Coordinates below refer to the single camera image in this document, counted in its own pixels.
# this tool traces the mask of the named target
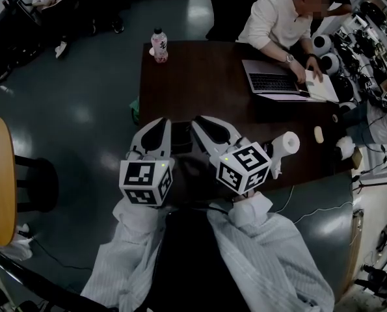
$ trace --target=paper towel roll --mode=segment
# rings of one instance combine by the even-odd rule
[[[300,148],[299,137],[293,132],[286,132],[275,138],[273,142],[273,157],[279,158],[296,153]]]

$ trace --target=table leg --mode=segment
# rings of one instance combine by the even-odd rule
[[[16,156],[16,164],[27,166],[25,180],[17,180],[17,187],[27,189],[29,203],[17,204],[17,211],[52,210],[59,196],[59,181],[54,166],[47,159],[28,159]]]

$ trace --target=white cube with markers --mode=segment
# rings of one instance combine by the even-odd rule
[[[238,194],[262,184],[271,166],[270,157],[254,142],[219,157],[217,179]]]
[[[121,161],[119,186],[133,205],[160,206],[172,182],[170,161]]]

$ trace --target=laptop keyboard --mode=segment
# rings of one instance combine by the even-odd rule
[[[288,75],[250,73],[255,90],[271,92],[296,92],[296,86]]]

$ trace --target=plastic bottle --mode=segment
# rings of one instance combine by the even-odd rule
[[[167,36],[161,28],[155,28],[152,36],[152,45],[154,49],[154,59],[161,64],[167,61]]]

